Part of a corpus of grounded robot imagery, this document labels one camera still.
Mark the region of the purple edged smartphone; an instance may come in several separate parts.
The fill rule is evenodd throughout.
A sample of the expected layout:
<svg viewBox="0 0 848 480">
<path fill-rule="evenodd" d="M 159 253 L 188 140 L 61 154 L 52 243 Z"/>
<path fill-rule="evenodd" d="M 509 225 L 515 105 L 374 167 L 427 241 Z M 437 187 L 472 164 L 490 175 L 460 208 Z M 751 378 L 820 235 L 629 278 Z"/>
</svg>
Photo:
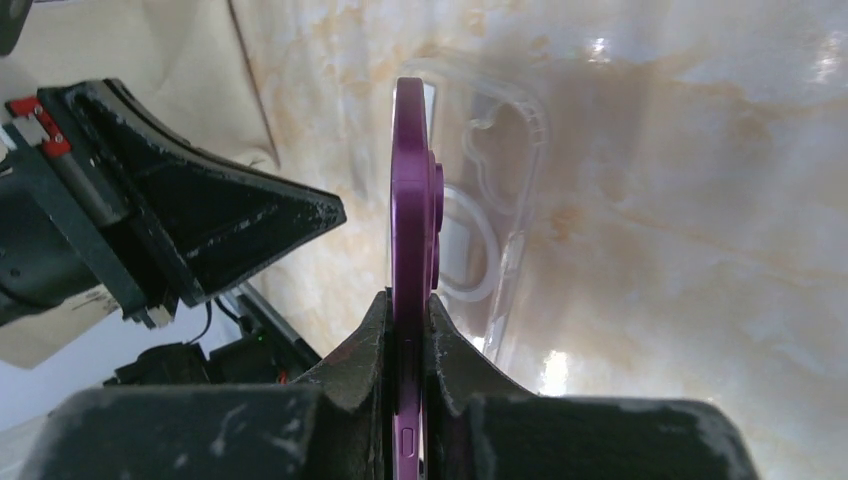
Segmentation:
<svg viewBox="0 0 848 480">
<path fill-rule="evenodd" d="M 396 479 L 419 477 L 423 328 L 433 290 L 440 208 L 439 167 L 428 144 L 423 81 L 400 77 L 394 91 L 391 181 L 391 294 L 395 331 Z"/>
</svg>

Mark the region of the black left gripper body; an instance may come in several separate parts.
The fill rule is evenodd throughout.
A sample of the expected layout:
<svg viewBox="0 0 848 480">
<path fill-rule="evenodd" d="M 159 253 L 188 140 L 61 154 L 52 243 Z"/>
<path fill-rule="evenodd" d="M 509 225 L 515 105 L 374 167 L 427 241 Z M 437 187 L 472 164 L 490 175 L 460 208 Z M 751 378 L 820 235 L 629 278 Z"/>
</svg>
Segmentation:
<svg viewBox="0 0 848 480">
<path fill-rule="evenodd" d="M 1 142 L 1 323 L 46 314 L 94 287 L 126 320 L 174 320 L 179 303 L 120 229 L 129 206 L 89 149 L 75 148 L 36 96 L 6 101 Z"/>
</svg>

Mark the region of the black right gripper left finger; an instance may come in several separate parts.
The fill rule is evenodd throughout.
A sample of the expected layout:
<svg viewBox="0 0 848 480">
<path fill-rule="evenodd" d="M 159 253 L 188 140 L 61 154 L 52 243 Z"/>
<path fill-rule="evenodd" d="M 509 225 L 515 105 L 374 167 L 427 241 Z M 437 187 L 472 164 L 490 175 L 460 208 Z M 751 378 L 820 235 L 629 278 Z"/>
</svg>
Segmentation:
<svg viewBox="0 0 848 480">
<path fill-rule="evenodd" d="M 113 386 L 51 413 L 23 479 L 387 479 L 391 301 L 286 385 Z"/>
</svg>

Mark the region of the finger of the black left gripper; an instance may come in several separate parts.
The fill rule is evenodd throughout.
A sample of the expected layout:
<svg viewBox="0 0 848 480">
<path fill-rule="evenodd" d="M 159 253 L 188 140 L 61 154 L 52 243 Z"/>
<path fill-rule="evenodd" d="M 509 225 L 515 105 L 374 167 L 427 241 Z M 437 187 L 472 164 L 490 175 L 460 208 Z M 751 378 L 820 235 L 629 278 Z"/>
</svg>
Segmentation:
<svg viewBox="0 0 848 480">
<path fill-rule="evenodd" d="M 259 273 L 342 225 L 339 196 L 192 145 L 118 79 L 47 87 L 39 99 L 105 164 L 130 206 L 126 224 L 189 306 Z"/>
</svg>

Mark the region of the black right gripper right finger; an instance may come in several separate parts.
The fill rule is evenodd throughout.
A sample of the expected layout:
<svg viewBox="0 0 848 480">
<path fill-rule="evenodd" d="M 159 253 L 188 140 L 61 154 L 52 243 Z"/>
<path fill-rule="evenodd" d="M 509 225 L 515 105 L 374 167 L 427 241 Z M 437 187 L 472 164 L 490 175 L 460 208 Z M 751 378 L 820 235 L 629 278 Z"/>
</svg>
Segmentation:
<svg viewBox="0 0 848 480">
<path fill-rule="evenodd" d="M 428 303 L 430 479 L 755 479 L 736 426 L 685 399 L 546 397 L 510 379 Z"/>
</svg>

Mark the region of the clear magsafe phone case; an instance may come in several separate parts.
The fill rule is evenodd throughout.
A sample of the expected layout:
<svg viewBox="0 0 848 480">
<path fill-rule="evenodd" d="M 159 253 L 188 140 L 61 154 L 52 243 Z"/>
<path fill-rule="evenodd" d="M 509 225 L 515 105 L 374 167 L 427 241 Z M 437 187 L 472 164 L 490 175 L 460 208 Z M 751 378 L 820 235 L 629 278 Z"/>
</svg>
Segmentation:
<svg viewBox="0 0 848 480">
<path fill-rule="evenodd" d="M 454 324 L 500 368 L 540 172 L 546 112 L 523 84 L 460 55 L 417 57 L 428 142 L 444 172 L 437 293 Z"/>
</svg>

